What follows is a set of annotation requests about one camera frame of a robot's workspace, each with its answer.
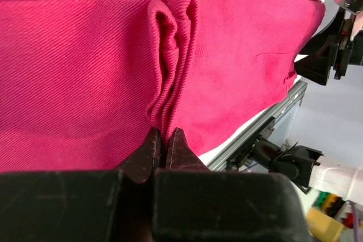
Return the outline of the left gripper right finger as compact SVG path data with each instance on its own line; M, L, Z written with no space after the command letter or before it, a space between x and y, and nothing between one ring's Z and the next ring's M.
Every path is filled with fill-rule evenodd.
M178 168L191 150L181 129L154 174L155 241L310 241L296 190L274 173Z

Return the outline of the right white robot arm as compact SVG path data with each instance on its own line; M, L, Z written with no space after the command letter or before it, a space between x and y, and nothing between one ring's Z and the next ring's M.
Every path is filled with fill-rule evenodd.
M362 11L353 11L348 19L346 11L339 8L332 22L305 45L304 58L294 64L298 75L325 86L331 69L339 80L348 65L362 65L361 57L352 57L353 52L362 52ZM301 189L314 188L362 204L362 167L339 164L305 146L281 151L264 138L256 138L250 158L271 172L287 176Z

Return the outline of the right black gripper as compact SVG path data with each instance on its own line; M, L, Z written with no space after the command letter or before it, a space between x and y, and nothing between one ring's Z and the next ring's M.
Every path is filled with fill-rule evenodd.
M305 45L305 51L317 51L294 63L296 73L314 83L326 86L331 67L334 79L341 79L349 65L362 66L362 11L345 19L339 8L328 25ZM338 34L338 50L323 46L331 35Z

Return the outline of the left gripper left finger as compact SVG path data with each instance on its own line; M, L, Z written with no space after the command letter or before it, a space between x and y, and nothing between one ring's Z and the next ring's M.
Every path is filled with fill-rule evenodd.
M114 169L1 174L1 240L152 241L149 181L160 155L151 129Z

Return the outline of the pink trousers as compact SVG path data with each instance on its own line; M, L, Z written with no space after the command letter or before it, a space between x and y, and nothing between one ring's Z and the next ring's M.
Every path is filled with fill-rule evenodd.
M283 100L320 0L1 0L1 171L112 168L151 127L196 155Z

